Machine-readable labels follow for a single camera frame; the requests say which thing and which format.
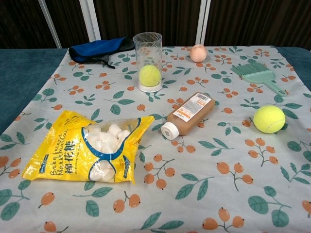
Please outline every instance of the yellow tennis ball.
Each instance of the yellow tennis ball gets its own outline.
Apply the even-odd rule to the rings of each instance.
[[[254,125],[264,133],[275,133],[285,124],[285,115],[274,105],[265,105],[259,108],[253,118]]]
[[[161,81],[160,70],[153,65],[144,66],[139,72],[139,81],[143,86],[156,86]]]

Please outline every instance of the light green brush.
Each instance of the light green brush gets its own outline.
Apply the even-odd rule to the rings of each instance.
[[[269,70],[263,64],[254,62],[243,66],[232,67],[231,70],[237,75],[249,82],[255,84],[265,84],[268,88],[273,90],[279,96],[286,96],[286,92],[276,86],[272,80],[276,79],[274,72]]]

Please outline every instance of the barcode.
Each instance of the barcode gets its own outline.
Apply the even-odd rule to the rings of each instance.
[[[203,100],[207,100],[208,97],[204,96],[204,95],[201,95],[201,94],[197,94],[197,97],[199,97],[200,99],[203,99]]]

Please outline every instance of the dark curtain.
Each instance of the dark curtain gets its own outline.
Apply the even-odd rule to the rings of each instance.
[[[0,0],[0,48],[56,48],[38,0]]]
[[[200,0],[94,0],[102,39],[157,32],[164,46],[194,45]]]
[[[311,49],[311,0],[211,0],[206,46]]]
[[[89,42],[79,0],[45,0],[63,48]]]

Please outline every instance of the bottle label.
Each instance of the bottle label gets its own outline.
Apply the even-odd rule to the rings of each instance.
[[[197,93],[195,96],[191,97],[186,103],[184,103],[180,108],[178,108],[173,114],[185,122],[188,122],[195,114],[197,114],[211,98],[206,95]]]

